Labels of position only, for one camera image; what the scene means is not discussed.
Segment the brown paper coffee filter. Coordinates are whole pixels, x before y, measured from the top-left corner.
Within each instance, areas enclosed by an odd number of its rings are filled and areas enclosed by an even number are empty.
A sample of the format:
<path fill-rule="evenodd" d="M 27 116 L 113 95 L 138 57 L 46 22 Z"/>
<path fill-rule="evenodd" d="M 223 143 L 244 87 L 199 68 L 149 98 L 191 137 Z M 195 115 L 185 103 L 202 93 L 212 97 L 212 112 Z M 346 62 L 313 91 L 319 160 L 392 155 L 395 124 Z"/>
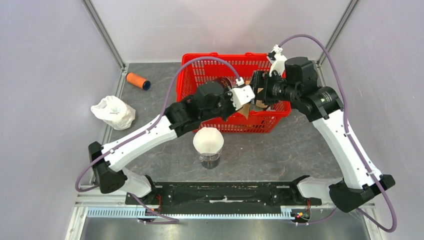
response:
<path fill-rule="evenodd" d="M 261 100 L 255 99 L 255 94 L 249 85 L 241 88 L 235 88 L 233 91 L 233 103 L 235 109 L 242 114 L 246 119 L 249 117 L 251 110 L 262 111 L 268 106 Z"/>

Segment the white paper coffee filter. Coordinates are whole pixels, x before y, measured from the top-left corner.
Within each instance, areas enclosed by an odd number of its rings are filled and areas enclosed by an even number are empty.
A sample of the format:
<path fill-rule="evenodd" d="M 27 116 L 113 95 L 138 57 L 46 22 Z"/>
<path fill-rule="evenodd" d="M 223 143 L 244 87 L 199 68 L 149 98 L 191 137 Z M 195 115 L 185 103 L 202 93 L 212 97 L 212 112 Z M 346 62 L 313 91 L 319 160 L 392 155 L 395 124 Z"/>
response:
<path fill-rule="evenodd" d="M 193 146 L 199 154 L 217 154 L 224 145 L 222 133 L 215 127 L 203 127 L 193 137 Z"/>

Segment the clear glass dripper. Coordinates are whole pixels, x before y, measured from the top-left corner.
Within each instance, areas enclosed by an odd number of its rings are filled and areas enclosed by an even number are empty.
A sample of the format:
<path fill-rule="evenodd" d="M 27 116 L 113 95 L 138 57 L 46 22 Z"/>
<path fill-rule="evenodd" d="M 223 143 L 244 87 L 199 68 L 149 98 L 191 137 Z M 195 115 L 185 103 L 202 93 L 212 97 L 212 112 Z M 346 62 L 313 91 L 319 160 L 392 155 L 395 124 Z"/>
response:
<path fill-rule="evenodd" d="M 220 159 L 222 151 L 218 151 L 216 153 L 199 153 L 199 161 L 200 162 L 215 162 Z"/>

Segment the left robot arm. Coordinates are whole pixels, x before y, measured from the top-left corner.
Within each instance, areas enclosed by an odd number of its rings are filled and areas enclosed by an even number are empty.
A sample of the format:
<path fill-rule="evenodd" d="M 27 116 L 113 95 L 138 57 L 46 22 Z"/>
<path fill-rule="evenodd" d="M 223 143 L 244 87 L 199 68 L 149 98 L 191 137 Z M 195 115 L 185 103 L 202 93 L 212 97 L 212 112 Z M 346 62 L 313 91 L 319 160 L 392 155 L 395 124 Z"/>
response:
<path fill-rule="evenodd" d="M 144 204 L 152 204 L 157 198 L 152 180 L 126 169 L 126 165 L 156 146 L 198 129 L 202 122 L 227 120 L 254 98 L 249 85 L 229 89 L 209 81 L 129 135 L 104 145 L 90 144 L 91 167 L 100 192 L 121 190 L 136 195 Z"/>

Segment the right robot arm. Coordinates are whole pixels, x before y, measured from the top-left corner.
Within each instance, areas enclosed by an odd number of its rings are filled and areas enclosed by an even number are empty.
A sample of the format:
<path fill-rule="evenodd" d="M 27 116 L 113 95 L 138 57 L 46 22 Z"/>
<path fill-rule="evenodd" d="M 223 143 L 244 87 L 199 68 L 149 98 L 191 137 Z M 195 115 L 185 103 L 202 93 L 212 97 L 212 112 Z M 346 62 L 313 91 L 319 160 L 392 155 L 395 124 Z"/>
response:
<path fill-rule="evenodd" d="M 337 92 L 319 86 L 314 63 L 307 57 L 286 58 L 283 48 L 275 45 L 267 54 L 268 71 L 257 70 L 251 87 L 255 100 L 270 106 L 289 102 L 304 114 L 329 146 L 342 172 L 342 179 L 316 180 L 302 176 L 288 191 L 289 200 L 300 205 L 308 198 L 331 201 L 342 212 L 351 212 L 382 190 L 395 185 L 394 178 L 382 174 L 357 142 L 349 122 L 344 119 L 345 107 Z"/>

